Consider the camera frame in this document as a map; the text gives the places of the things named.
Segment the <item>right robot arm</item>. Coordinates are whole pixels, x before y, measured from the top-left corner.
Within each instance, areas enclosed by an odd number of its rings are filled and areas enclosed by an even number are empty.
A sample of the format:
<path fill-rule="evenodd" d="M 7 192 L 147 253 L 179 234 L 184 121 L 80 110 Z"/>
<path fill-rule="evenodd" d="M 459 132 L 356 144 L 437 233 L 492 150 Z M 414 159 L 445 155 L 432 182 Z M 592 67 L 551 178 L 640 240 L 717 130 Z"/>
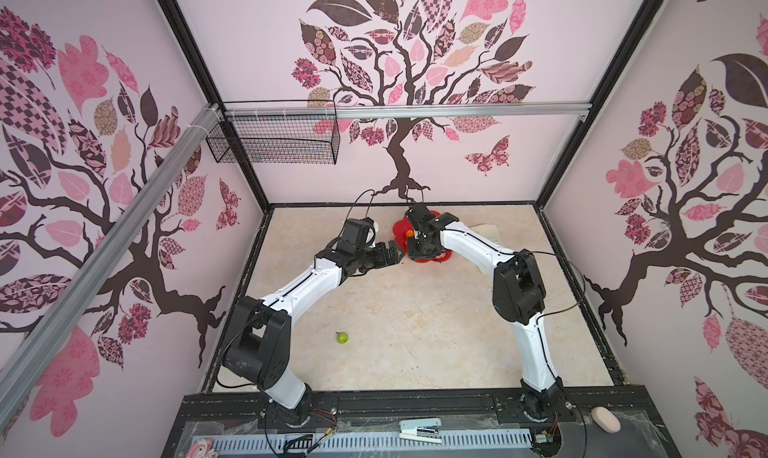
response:
<path fill-rule="evenodd" d="M 453 252 L 475 264 L 492 279 L 492 305 L 511 324 L 522 363 L 522 407 L 542 422 L 554 414 L 562 398 L 562 380 L 550 361 L 544 330 L 546 289 L 534 254 L 512 250 L 471 230 L 451 213 L 434 214 L 414 203 L 405 212 L 414 236 L 407 253 L 426 260 Z"/>

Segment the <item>red flower fruit bowl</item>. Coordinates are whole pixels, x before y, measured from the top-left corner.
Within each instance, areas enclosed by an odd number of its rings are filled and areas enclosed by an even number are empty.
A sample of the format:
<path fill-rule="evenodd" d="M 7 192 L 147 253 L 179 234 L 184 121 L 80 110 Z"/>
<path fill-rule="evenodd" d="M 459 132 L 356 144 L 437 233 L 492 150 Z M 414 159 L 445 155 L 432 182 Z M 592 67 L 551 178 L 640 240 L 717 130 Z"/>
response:
<path fill-rule="evenodd" d="M 405 215 L 404 215 L 404 218 L 402 220 L 400 220 L 400 221 L 396 222 L 396 224 L 394 224 L 394 226 L 392 228 L 392 231 L 393 231 L 393 234 L 394 234 L 394 237 L 395 237 L 395 241 L 403 248 L 403 250 L 406 252 L 406 254 L 407 254 L 407 246 L 406 246 L 406 238 L 407 238 L 406 237 L 406 231 L 407 230 L 412 230 L 412 227 L 411 227 L 410 223 L 407 221 L 407 219 L 405 218 Z M 418 262 L 418 263 L 426 263 L 428 261 L 444 262 L 444 261 L 448 260 L 451 256 L 452 256 L 452 252 L 449 250 L 448 253 L 444 254 L 444 256 L 441 256 L 438 259 L 434 259 L 434 260 L 412 260 L 412 261 L 415 261 L 415 262 Z"/>

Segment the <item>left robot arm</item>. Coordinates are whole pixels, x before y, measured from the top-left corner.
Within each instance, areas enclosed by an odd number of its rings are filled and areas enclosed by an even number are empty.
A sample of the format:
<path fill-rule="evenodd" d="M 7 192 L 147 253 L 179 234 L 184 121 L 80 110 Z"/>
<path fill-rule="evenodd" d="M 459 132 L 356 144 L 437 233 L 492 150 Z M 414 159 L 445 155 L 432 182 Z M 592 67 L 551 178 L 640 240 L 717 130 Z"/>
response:
<path fill-rule="evenodd" d="M 291 426 L 311 413 L 311 387 L 290 370 L 292 328 L 320 298 L 347 279 L 393 266 L 405 256 L 394 240 L 378 242 L 371 218 L 349 218 L 304 272 L 262 298 L 238 300 L 225 334 L 221 365 L 267 395 Z"/>

